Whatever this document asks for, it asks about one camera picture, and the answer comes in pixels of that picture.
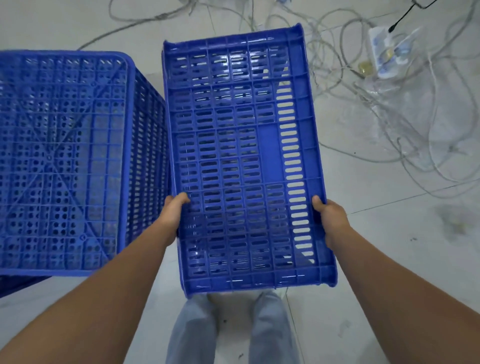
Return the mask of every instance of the pants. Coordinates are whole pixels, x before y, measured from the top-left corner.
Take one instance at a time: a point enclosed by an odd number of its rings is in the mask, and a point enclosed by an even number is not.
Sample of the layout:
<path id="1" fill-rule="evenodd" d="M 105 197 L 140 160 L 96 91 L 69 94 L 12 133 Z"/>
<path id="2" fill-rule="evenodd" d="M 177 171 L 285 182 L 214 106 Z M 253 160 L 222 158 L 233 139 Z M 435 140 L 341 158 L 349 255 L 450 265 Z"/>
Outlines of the pants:
<path id="1" fill-rule="evenodd" d="M 173 327 L 166 364 L 213 364 L 216 347 L 215 306 L 206 295 L 189 299 Z M 282 300 L 264 292 L 253 307 L 249 364 L 298 364 L 295 338 Z"/>

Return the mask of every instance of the person's right arm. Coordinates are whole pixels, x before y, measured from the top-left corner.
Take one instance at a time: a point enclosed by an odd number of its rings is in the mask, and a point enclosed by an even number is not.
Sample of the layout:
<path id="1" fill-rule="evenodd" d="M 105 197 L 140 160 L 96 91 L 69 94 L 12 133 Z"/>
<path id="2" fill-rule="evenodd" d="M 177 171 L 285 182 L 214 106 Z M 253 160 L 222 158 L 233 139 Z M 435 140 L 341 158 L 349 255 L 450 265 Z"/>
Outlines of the person's right arm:
<path id="1" fill-rule="evenodd" d="M 344 209 L 314 196 L 333 250 L 393 364 L 480 363 L 480 315 L 358 234 Z"/>

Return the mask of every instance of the hand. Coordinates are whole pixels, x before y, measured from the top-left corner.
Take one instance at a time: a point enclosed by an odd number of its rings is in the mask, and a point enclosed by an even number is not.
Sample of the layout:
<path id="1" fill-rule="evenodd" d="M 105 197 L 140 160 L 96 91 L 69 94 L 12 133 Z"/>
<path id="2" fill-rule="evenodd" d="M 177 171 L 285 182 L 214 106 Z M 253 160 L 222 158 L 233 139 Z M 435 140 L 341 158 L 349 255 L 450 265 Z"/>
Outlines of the hand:
<path id="1" fill-rule="evenodd" d="M 342 206 L 332 200 L 327 200 L 327 204 L 324 205 L 316 195 L 312 198 L 312 205 L 315 210 L 320 212 L 322 225 L 325 230 L 325 242 L 332 249 L 333 236 L 336 232 L 350 228 L 347 213 Z"/>
<path id="2" fill-rule="evenodd" d="M 190 199 L 185 192 L 178 194 L 175 198 L 173 196 L 165 198 L 162 212 L 154 224 L 160 226 L 161 233 L 167 236 L 167 246 L 175 241 L 180 224 L 181 207 L 189 202 Z"/>

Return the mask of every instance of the forearm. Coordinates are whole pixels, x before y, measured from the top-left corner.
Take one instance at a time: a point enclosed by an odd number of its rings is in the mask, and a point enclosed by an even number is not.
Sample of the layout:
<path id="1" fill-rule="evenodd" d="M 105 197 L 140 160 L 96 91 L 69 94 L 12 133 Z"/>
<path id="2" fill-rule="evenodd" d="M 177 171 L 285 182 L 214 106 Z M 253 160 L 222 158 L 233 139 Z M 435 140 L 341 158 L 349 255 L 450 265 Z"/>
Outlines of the forearm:
<path id="1" fill-rule="evenodd" d="M 480 315 L 384 255 L 353 229 L 331 246 L 392 363 L 473 363 Z"/>
<path id="2" fill-rule="evenodd" d="M 0 362 L 122 363 L 162 262 L 166 238 L 162 226 L 154 223 L 32 321 L 0 352 Z"/>

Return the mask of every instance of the leg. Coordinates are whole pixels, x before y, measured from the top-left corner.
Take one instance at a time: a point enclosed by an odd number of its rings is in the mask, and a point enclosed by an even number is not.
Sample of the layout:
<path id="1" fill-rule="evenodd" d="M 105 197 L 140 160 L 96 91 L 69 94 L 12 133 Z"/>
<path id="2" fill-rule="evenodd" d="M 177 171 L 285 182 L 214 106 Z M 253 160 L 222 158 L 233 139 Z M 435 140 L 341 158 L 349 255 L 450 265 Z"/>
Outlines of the leg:
<path id="1" fill-rule="evenodd" d="M 198 294 L 183 306 L 168 343 L 166 364 L 213 364 L 216 346 L 215 306 Z"/>
<path id="2" fill-rule="evenodd" d="M 295 338 L 283 302 L 275 293 L 264 292 L 253 307 L 250 364 L 298 364 Z"/>

